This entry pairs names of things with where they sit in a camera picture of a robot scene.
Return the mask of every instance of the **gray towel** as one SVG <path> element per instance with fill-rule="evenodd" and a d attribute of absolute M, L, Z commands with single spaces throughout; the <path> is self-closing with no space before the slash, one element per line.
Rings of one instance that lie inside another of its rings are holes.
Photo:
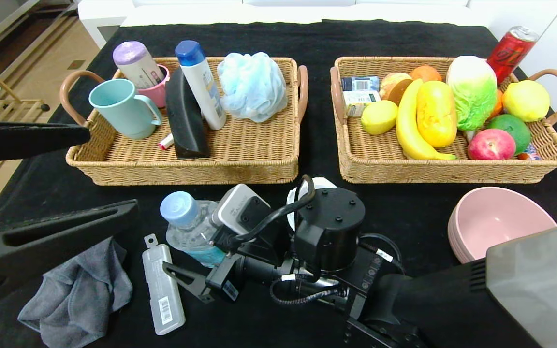
<path fill-rule="evenodd" d="M 18 321 L 51 348 L 79 348 L 106 335 L 109 314 L 130 301 L 132 284 L 121 267 L 126 250 L 113 238 L 43 275 Z"/>

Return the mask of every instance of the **orange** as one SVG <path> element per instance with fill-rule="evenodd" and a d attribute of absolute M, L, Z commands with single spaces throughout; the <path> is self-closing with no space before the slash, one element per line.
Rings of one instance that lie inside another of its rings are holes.
<path fill-rule="evenodd" d="M 413 69 L 410 73 L 410 77 L 413 80 L 422 79 L 423 82 L 427 81 L 442 81 L 442 76 L 440 73 L 433 68 L 433 66 L 422 65 Z"/>
<path fill-rule="evenodd" d="M 502 112 L 502 91 L 498 90 L 498 101 L 496 101 L 496 106 L 495 108 L 493 108 L 493 111 L 491 112 L 491 115 L 489 115 L 489 118 L 487 120 L 493 119 L 493 117 L 500 115 L 501 112 Z"/>

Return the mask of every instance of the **pink bowl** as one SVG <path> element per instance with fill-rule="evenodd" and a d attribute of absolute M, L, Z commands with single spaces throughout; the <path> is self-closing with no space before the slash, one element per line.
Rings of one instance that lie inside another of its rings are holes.
<path fill-rule="evenodd" d="M 469 261 L 484 258 L 494 245 L 555 226 L 553 218 L 531 199 L 499 187 L 467 192 L 448 222 L 449 240 L 454 236 L 451 246 L 462 263 L 466 257 Z"/>

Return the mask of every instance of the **red soda can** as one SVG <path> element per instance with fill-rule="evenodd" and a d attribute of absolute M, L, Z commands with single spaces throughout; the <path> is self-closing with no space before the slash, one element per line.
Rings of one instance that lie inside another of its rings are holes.
<path fill-rule="evenodd" d="M 504 34 L 487 59 L 487 63 L 496 73 L 498 84 L 517 68 L 538 39 L 539 34 L 522 26 L 510 28 Z"/>

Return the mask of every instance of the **banana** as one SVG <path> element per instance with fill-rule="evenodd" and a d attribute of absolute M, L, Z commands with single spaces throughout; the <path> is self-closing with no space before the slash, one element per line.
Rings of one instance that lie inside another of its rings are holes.
<path fill-rule="evenodd" d="M 403 93 L 396 115 L 396 138 L 408 157 L 415 160 L 454 160 L 453 154 L 441 154 L 418 132 L 416 125 L 416 95 L 423 85 L 422 79 L 413 81 Z"/>

